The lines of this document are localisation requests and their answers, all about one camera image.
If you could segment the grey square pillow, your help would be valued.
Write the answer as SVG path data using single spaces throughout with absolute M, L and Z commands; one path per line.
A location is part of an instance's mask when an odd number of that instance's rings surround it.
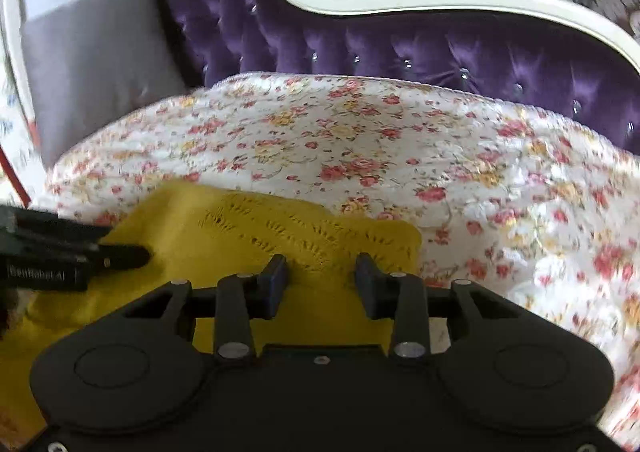
M 44 166 L 90 134 L 188 87 L 157 0 L 75 0 L 22 26 Z

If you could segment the mustard yellow knit sweater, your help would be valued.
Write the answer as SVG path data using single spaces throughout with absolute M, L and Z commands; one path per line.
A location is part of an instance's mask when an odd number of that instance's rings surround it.
M 392 326 L 371 321 L 354 283 L 359 254 L 383 271 L 414 273 L 421 237 L 406 222 L 334 215 L 324 207 L 272 195 L 170 182 L 148 195 L 108 235 L 113 244 L 152 252 L 138 270 L 93 280 L 83 293 L 24 295 L 1 339 L 1 441 L 17 449 L 43 420 L 28 384 L 32 361 L 47 346 L 173 280 L 210 287 L 232 274 L 288 262 L 290 282 L 276 317 L 255 321 L 257 346 L 387 345 Z

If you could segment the floral quilted bedspread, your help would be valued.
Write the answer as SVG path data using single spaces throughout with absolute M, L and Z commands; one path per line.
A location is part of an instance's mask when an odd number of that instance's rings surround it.
M 396 219 L 416 276 L 477 282 L 597 346 L 601 429 L 639 445 L 639 160 L 569 118 L 379 78 L 245 74 L 69 150 L 37 202 L 114 229 L 170 182 Z

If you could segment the purple tufted velvet headboard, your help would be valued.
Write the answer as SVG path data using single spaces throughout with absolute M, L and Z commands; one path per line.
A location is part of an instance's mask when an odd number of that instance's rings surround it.
M 184 79 L 386 77 L 561 113 L 639 149 L 639 47 L 560 0 L 159 0 Z

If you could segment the red pole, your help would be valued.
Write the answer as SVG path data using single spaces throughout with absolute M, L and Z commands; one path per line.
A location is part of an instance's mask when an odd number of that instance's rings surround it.
M 30 200 L 30 196 L 22 185 L 20 178 L 17 177 L 14 168 L 12 167 L 9 159 L 6 157 L 6 153 L 2 149 L 0 149 L 0 164 L 4 174 L 6 175 L 6 178 L 9 179 L 9 182 L 11 183 L 11 186 L 13 186 L 15 193 L 20 198 L 21 203 L 24 207 L 28 207 L 32 202 Z

